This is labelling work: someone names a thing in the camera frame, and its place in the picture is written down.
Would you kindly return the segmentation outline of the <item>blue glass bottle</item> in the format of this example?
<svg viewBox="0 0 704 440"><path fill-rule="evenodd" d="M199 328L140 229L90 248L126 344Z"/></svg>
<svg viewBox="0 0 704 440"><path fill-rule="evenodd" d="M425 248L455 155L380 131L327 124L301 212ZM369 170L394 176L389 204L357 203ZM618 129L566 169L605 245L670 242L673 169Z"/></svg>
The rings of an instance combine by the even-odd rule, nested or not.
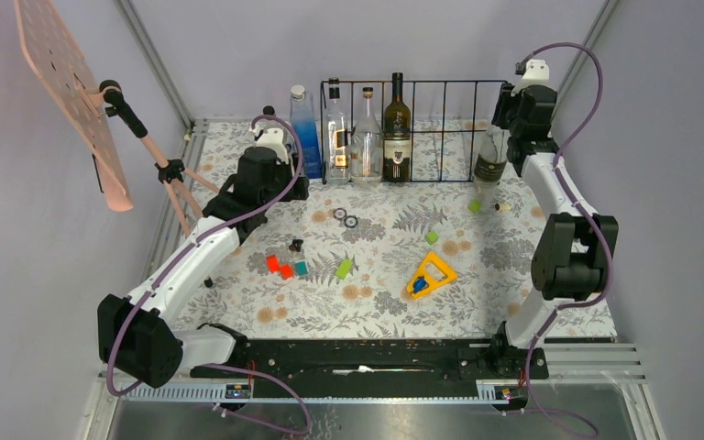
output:
<svg viewBox="0 0 704 440"><path fill-rule="evenodd" d="M300 84L291 88L291 125L302 144L305 174L309 179L321 179L323 164L317 136L314 101L311 93Z"/></svg>

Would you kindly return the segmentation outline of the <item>small black knob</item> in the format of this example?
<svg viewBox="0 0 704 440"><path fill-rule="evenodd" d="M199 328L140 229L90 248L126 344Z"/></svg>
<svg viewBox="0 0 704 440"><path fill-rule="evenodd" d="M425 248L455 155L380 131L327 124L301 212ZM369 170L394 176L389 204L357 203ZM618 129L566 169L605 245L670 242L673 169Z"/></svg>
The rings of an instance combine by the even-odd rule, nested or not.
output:
<svg viewBox="0 0 704 440"><path fill-rule="evenodd" d="M291 252L302 252L303 251L303 240L302 239L293 239L293 241L289 245L289 250Z"/></svg>

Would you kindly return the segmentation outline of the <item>pink pegboard panel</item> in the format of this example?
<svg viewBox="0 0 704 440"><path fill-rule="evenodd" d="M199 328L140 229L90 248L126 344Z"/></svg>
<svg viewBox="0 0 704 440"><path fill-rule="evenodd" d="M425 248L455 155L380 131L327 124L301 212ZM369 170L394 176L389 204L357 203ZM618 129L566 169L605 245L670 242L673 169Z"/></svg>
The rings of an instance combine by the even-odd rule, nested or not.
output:
<svg viewBox="0 0 704 440"><path fill-rule="evenodd" d="M50 1L15 0L21 48L29 67L91 151L108 207L134 205L104 116L103 93L83 52Z"/></svg>

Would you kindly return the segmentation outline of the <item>clear bottle cork stopper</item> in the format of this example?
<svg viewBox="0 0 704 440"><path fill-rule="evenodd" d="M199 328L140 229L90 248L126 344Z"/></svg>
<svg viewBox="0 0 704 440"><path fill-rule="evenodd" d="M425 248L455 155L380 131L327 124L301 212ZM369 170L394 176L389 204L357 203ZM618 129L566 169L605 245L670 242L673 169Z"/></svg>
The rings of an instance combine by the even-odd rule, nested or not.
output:
<svg viewBox="0 0 704 440"><path fill-rule="evenodd" d="M374 89L366 86L362 92L364 114L354 127L351 179L353 182L380 182L383 172L383 141L374 112Z"/></svg>

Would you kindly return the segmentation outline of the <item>poker chip fifty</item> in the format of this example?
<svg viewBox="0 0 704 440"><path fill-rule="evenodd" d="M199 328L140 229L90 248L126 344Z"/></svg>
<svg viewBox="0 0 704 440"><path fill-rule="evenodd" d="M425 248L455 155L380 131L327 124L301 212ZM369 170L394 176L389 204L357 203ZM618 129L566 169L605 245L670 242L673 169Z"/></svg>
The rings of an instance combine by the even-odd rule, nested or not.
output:
<svg viewBox="0 0 704 440"><path fill-rule="evenodd" d="M346 228L356 228L358 226L358 219L353 215L345 217L343 222Z"/></svg>

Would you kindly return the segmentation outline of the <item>red block pair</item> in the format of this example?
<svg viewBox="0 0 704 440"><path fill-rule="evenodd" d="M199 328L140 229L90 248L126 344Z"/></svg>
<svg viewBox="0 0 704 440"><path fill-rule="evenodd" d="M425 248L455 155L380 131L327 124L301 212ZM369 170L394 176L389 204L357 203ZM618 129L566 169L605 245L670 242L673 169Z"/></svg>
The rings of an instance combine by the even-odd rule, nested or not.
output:
<svg viewBox="0 0 704 440"><path fill-rule="evenodd" d="M268 270L271 273L278 273L283 279L287 280L293 277L294 270L290 264L282 264L276 255L266 256Z"/></svg>

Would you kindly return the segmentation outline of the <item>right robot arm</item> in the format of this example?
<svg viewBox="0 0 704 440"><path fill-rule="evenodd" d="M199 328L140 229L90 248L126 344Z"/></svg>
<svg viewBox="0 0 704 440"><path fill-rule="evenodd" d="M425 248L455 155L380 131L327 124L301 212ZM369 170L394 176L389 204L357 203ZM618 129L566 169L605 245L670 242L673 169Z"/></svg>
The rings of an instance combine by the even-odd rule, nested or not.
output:
<svg viewBox="0 0 704 440"><path fill-rule="evenodd" d="M509 133L507 159L533 191L546 224L531 262L532 291L504 321L484 354L503 378L528 365L538 341L568 308L594 304L592 294L611 280L619 224L599 214L568 175L551 136L557 93L546 85L500 87L492 123Z"/></svg>

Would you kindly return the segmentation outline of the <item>dark green wine bottle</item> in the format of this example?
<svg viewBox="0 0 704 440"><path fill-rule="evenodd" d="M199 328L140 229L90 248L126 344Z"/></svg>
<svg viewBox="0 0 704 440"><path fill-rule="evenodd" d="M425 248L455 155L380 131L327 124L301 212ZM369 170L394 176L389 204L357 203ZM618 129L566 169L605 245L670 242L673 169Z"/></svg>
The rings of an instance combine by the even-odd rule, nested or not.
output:
<svg viewBox="0 0 704 440"><path fill-rule="evenodd" d="M403 100L403 73L391 76L391 101L383 113L383 180L404 183L411 179L411 110Z"/></svg>

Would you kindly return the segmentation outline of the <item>floral table mat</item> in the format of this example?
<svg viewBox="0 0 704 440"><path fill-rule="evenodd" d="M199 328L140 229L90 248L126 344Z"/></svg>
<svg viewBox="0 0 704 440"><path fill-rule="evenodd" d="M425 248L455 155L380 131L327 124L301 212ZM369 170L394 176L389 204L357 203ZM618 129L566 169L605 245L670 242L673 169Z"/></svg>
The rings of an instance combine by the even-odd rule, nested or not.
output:
<svg viewBox="0 0 704 440"><path fill-rule="evenodd" d="M482 202L477 213L468 210ZM509 212L497 212L507 203ZM334 211L358 219L346 228ZM268 221L212 272L174 320L178 330L204 323L253 338L484 337L517 314L529 294L531 259L545 226L533 191L513 170L481 192L476 184L313 181L305 201L276 203ZM435 231L429 245L424 236ZM302 252L291 252L302 239ZM406 285L429 251L458 274L420 299ZM266 257L290 264L283 279ZM343 259L354 270L335 272ZM299 276L294 264L305 261Z"/></svg>

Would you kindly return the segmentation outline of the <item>clear bottle gold band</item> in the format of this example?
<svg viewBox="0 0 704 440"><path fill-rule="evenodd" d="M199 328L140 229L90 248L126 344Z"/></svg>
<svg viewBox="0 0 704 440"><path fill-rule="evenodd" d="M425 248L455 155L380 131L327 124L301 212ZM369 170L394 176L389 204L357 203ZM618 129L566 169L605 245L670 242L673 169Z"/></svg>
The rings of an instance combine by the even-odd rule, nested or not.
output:
<svg viewBox="0 0 704 440"><path fill-rule="evenodd" d="M288 153L294 151L294 139L290 131L278 122L270 119L260 119L254 128L255 145L266 147L276 145L280 141Z"/></svg>

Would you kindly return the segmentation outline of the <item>green cube near rack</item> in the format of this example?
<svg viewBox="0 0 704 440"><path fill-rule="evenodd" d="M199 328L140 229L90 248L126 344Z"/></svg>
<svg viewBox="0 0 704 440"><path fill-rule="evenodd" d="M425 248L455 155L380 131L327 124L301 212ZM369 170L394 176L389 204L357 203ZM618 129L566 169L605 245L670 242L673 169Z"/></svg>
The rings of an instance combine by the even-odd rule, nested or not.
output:
<svg viewBox="0 0 704 440"><path fill-rule="evenodd" d="M467 209L472 213L477 213L482 206L481 200L473 200L467 205Z"/></svg>

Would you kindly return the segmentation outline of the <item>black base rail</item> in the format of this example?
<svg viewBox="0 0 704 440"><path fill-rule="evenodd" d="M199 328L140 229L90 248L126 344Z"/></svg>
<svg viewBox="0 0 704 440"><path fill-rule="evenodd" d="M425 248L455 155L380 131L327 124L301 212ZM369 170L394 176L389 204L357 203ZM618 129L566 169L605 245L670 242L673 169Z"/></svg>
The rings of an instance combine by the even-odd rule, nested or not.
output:
<svg viewBox="0 0 704 440"><path fill-rule="evenodd" d="M480 380L546 380L543 349L529 355L482 339L251 339L229 360L257 398L285 398L282 380L304 399L476 398Z"/></svg>

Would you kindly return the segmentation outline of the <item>poker chip ten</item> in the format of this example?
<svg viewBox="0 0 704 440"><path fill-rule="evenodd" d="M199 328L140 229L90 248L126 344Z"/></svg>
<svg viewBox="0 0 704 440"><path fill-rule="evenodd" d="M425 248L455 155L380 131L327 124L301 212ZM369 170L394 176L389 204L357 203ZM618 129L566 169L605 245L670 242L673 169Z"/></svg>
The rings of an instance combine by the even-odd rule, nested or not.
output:
<svg viewBox="0 0 704 440"><path fill-rule="evenodd" d="M345 222L349 218L349 215L346 209L338 208L334 211L334 218L341 222Z"/></svg>

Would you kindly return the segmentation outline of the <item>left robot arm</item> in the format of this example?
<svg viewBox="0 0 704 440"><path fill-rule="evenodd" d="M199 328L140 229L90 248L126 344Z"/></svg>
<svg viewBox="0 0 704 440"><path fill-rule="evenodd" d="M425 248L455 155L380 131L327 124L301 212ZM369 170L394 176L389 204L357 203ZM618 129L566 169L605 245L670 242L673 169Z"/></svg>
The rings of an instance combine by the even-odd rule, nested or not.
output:
<svg viewBox="0 0 704 440"><path fill-rule="evenodd" d="M232 330L174 333L171 323L227 256L259 226L274 204L304 200L308 181L303 150L246 148L230 175L182 244L128 295L105 296L97 307L98 351L106 364L106 386L114 396L132 389L115 385L120 370L137 384L159 388L181 369L213 364L227 377L247 367L248 353Z"/></svg>

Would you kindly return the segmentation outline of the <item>clear bottle black label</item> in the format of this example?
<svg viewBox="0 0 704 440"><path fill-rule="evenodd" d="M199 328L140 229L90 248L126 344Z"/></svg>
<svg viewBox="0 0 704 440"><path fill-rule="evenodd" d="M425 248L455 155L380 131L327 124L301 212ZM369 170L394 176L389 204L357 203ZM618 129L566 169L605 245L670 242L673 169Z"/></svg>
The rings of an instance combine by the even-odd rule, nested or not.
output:
<svg viewBox="0 0 704 440"><path fill-rule="evenodd" d="M479 136L477 157L474 163L474 182L481 192L491 191L500 184L507 166L507 132L497 126L489 126Z"/></svg>

